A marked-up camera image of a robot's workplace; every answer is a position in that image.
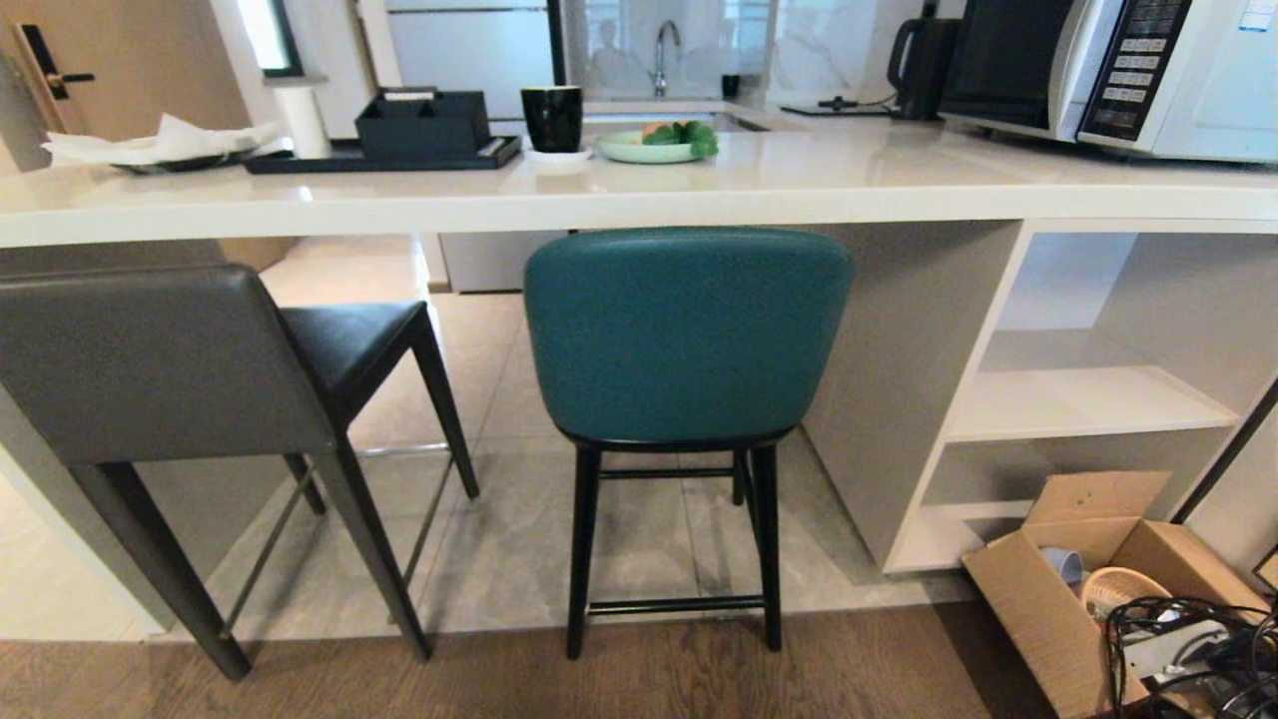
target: teal bar stool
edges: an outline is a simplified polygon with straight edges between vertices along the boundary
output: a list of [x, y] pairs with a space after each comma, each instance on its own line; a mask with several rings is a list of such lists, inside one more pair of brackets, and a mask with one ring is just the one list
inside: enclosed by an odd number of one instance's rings
[[[528, 261], [537, 381], [576, 446], [567, 656], [585, 617], [762, 608], [781, 649], [777, 442], [817, 392], [854, 272], [838, 241], [766, 227], [580, 232]], [[603, 452], [731, 452], [722, 470], [602, 471]], [[588, 603], [599, 483], [731, 476], [760, 595]]]

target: wooden door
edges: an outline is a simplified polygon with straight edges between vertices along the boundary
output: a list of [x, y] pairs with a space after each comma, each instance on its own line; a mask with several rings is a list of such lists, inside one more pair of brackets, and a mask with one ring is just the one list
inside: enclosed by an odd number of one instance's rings
[[[155, 134], [162, 112], [249, 124], [208, 0], [0, 0], [0, 22], [49, 129], [128, 139]], [[32, 27], [61, 77], [43, 77]]]

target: faucet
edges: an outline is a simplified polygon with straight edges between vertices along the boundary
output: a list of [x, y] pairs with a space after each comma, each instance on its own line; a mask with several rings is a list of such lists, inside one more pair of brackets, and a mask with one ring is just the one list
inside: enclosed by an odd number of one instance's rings
[[648, 73], [652, 75], [652, 87], [657, 97], [666, 96], [666, 28], [670, 28], [671, 34], [675, 37], [675, 47], [682, 47], [684, 42], [679, 38], [679, 26], [675, 20], [666, 20], [661, 23], [661, 28], [657, 29], [657, 72]]

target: microwave control panel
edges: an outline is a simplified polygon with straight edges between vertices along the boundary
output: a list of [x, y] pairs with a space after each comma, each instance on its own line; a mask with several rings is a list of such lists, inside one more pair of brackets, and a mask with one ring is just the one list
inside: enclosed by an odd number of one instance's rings
[[1163, 80], [1190, 0], [1127, 0], [1081, 132], [1136, 139]]

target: wooden floor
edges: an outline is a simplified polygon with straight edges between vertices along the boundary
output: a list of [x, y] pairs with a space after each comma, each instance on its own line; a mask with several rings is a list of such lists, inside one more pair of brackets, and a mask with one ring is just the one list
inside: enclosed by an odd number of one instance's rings
[[272, 642], [225, 681], [190, 645], [0, 642], [0, 716], [1054, 716], [984, 604], [785, 619], [443, 635], [429, 663], [399, 640]]

